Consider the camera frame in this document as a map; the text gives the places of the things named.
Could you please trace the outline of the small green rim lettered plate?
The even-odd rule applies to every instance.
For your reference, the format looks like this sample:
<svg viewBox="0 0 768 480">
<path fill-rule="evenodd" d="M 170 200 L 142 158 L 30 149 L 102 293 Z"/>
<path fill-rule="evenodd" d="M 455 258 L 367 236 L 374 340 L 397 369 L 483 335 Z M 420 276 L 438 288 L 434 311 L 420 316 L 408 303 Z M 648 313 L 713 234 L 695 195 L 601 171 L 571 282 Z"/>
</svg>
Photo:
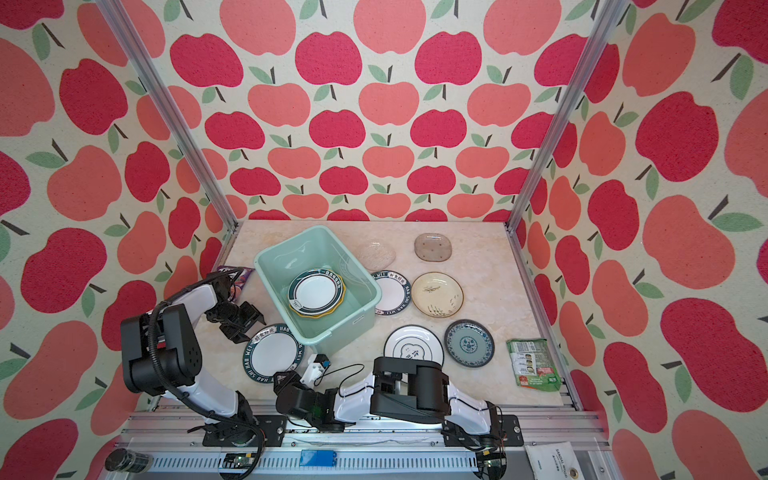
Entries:
<svg viewBox="0 0 768 480">
<path fill-rule="evenodd" d="M 380 270 L 372 274 L 382 296 L 375 313 L 391 316 L 402 312 L 411 302 L 411 284 L 406 277 L 393 270 Z"/>
</svg>

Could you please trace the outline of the white plate black flower emblem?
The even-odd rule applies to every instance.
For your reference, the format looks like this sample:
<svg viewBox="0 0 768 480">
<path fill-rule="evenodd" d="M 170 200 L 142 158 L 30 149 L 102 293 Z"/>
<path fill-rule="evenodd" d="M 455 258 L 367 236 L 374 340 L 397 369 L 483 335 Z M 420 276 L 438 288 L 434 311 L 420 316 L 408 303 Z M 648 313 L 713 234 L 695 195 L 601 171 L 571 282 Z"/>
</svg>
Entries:
<svg viewBox="0 0 768 480">
<path fill-rule="evenodd" d="M 444 364 L 444 349 L 438 337 L 429 329 L 406 325 L 393 331 L 387 338 L 385 357 L 433 361 Z"/>
</svg>

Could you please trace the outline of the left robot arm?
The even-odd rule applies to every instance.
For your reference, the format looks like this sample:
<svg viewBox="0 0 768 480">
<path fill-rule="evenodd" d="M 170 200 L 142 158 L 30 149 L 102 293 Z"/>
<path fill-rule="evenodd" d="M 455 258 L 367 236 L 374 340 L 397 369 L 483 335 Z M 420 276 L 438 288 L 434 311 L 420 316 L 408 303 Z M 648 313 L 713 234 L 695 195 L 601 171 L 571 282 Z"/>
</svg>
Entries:
<svg viewBox="0 0 768 480">
<path fill-rule="evenodd" d="M 234 300 L 235 284 L 244 271 L 228 267 L 213 272 L 120 325 L 126 387 L 133 393 L 176 399 L 205 419 L 206 433 L 232 444 L 260 435 L 258 421 L 241 393 L 224 387 L 203 368 L 194 325 L 204 317 L 229 341 L 250 340 L 247 331 L 264 317 L 250 303 Z"/>
</svg>

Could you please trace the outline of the mint green plastic bin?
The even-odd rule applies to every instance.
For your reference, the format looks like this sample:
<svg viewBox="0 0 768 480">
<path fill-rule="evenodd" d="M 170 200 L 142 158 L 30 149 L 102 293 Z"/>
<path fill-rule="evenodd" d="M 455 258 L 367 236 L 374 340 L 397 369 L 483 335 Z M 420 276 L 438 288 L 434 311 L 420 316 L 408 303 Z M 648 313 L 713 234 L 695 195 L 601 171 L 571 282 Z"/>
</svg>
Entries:
<svg viewBox="0 0 768 480">
<path fill-rule="evenodd" d="M 312 226 L 264 249 L 255 257 L 254 267 L 293 336 L 317 353 L 332 356 L 374 326 L 381 288 L 325 226 Z M 323 317 L 302 317 L 289 307 L 289 285 L 298 275 L 322 267 L 341 277 L 344 299 Z"/>
</svg>

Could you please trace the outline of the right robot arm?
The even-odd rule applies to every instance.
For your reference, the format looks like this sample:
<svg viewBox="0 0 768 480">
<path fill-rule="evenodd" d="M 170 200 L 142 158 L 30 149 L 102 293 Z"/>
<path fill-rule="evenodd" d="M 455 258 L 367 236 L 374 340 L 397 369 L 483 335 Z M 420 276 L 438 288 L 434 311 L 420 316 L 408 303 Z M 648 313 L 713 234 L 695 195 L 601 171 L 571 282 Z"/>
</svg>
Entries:
<svg viewBox="0 0 768 480">
<path fill-rule="evenodd" d="M 340 433 L 372 415 L 424 425 L 478 445 L 504 439 L 503 419 L 490 401 L 459 390 L 434 361 L 393 357 L 374 360 L 358 383 L 318 392 L 295 371 L 274 375 L 276 409 L 320 432 Z"/>
</svg>

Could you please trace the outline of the large green rim lettered plate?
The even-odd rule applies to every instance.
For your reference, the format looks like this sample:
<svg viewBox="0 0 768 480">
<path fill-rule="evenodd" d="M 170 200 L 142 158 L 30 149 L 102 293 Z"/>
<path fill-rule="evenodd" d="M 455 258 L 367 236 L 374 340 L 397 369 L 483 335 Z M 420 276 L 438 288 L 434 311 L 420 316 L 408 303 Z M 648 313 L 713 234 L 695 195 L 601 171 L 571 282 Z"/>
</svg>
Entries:
<svg viewBox="0 0 768 480">
<path fill-rule="evenodd" d="M 242 364 L 251 380 L 271 384 L 276 373 L 295 370 L 304 353 L 305 346 L 286 324 L 273 324 L 259 330 L 247 343 Z"/>
</svg>

